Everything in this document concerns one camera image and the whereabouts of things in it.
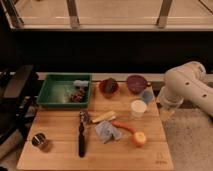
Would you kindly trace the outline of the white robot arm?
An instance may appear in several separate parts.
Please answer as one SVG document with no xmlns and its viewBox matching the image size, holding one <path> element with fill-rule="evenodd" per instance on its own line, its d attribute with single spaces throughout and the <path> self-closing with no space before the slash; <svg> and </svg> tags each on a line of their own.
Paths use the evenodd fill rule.
<svg viewBox="0 0 213 171">
<path fill-rule="evenodd" d="M 169 69 L 158 102 L 164 109 L 175 109 L 186 99 L 213 117 L 213 88 L 204 82 L 205 76 L 205 67 L 197 61 Z"/>
</svg>

